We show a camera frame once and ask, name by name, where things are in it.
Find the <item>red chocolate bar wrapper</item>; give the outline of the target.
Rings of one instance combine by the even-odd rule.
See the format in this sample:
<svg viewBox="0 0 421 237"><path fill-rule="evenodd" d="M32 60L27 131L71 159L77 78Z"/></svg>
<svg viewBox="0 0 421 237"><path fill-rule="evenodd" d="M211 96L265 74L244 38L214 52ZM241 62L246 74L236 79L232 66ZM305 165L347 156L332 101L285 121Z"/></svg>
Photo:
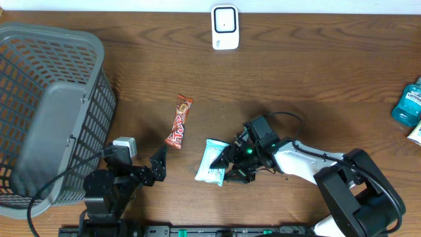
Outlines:
<svg viewBox="0 0 421 237"><path fill-rule="evenodd" d="M172 131L165 139L166 144L175 147L176 149L181 149L182 147L182 141L185 134L184 124L186 123L186 118L192 103L193 98L188 98L183 95L178 96L176 115L172 126Z"/></svg>

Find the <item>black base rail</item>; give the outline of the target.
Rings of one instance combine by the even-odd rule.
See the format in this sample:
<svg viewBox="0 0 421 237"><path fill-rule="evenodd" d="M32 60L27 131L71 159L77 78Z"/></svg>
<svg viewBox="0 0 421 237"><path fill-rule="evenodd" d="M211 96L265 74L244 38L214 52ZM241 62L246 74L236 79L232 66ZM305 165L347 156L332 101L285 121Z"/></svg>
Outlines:
<svg viewBox="0 0 421 237"><path fill-rule="evenodd" d="M133 237L252 237L252 236L316 236L311 228L305 226L281 227L169 227L142 226L128 227L118 234L110 230L89 230L85 228L60 228L58 237L77 236L133 236Z"/></svg>

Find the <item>yellow snack bag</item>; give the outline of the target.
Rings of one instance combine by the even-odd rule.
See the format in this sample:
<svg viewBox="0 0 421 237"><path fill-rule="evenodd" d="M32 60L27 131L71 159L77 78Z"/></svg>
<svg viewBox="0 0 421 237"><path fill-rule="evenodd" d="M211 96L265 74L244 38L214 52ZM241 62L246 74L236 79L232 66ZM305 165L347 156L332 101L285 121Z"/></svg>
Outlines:
<svg viewBox="0 0 421 237"><path fill-rule="evenodd" d="M407 136L407 138L410 141L421 145L421 121L415 126L414 130Z"/></svg>

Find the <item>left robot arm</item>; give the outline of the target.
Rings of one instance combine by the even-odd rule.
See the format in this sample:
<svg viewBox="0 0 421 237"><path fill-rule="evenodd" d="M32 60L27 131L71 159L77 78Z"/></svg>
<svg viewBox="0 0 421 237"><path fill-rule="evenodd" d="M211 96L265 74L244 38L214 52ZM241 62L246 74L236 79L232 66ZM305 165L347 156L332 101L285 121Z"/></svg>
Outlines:
<svg viewBox="0 0 421 237"><path fill-rule="evenodd" d="M83 183L86 192L86 220L80 220L78 236L143 236L136 221L123 219L122 214L135 192L144 186L153 186L166 178L167 147L162 146L152 157L150 167L132 165L126 146L110 145L101 151L106 169L89 173Z"/></svg>

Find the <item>blue mouthwash bottle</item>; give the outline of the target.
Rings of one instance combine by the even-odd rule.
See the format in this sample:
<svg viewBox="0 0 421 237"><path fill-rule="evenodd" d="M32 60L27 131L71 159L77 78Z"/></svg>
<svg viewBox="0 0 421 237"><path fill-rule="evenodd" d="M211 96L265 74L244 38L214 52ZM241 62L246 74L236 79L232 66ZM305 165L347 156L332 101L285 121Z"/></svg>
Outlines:
<svg viewBox="0 0 421 237"><path fill-rule="evenodd" d="M403 90L397 106L391 116L401 124L416 126L420 121L420 78L414 84L409 84Z"/></svg>

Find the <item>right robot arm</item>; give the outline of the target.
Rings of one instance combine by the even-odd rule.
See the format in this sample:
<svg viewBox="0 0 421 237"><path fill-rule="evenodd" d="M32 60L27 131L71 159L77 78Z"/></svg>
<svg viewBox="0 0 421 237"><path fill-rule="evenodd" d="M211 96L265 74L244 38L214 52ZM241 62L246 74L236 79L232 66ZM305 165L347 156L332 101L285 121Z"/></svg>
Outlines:
<svg viewBox="0 0 421 237"><path fill-rule="evenodd" d="M290 174L315 184L329 215L312 226L317 236L386 236L400 229L405 204L362 149L328 153L272 130L247 128L210 164L230 168L225 181L250 183L259 168Z"/></svg>

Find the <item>light green tissue pack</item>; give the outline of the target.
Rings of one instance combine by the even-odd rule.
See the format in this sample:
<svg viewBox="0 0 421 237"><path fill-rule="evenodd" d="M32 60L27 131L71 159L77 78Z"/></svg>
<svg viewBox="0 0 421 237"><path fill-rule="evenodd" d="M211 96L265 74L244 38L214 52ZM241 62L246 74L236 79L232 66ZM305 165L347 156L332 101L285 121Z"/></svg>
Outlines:
<svg viewBox="0 0 421 237"><path fill-rule="evenodd" d="M223 185L225 169L211 169L210 166L228 146L229 144L226 142L212 139L206 140L205 151L195 180L215 183L219 186Z"/></svg>

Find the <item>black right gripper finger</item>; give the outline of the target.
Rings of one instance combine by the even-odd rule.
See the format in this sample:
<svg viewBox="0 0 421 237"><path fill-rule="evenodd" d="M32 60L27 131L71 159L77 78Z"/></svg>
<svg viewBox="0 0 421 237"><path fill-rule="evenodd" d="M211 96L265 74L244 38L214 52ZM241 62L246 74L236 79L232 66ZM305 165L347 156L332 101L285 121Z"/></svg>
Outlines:
<svg viewBox="0 0 421 237"><path fill-rule="evenodd" d="M222 153L210 164L210 169L227 169L234 160L235 148L229 145L222 150Z"/></svg>
<svg viewBox="0 0 421 237"><path fill-rule="evenodd" d="M256 174L254 172L243 172L241 169L233 168L224 175L224 181L248 184L254 181L255 177Z"/></svg>

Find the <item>grey plastic shopping basket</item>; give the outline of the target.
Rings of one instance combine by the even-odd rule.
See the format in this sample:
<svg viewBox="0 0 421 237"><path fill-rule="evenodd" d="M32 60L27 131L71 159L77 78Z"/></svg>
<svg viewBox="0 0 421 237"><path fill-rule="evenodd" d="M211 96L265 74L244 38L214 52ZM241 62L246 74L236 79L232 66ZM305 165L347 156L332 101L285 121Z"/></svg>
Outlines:
<svg viewBox="0 0 421 237"><path fill-rule="evenodd" d="M1 214L39 215L84 198L116 98L93 34L1 25Z"/></svg>

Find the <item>white barcode scanner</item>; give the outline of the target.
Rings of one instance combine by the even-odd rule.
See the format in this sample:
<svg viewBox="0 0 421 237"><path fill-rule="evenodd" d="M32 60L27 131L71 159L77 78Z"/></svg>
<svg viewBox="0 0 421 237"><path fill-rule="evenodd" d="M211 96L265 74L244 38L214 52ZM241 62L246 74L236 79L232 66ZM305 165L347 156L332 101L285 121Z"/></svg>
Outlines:
<svg viewBox="0 0 421 237"><path fill-rule="evenodd" d="M212 47L233 50L239 46L239 13L233 5L217 5L211 10Z"/></svg>

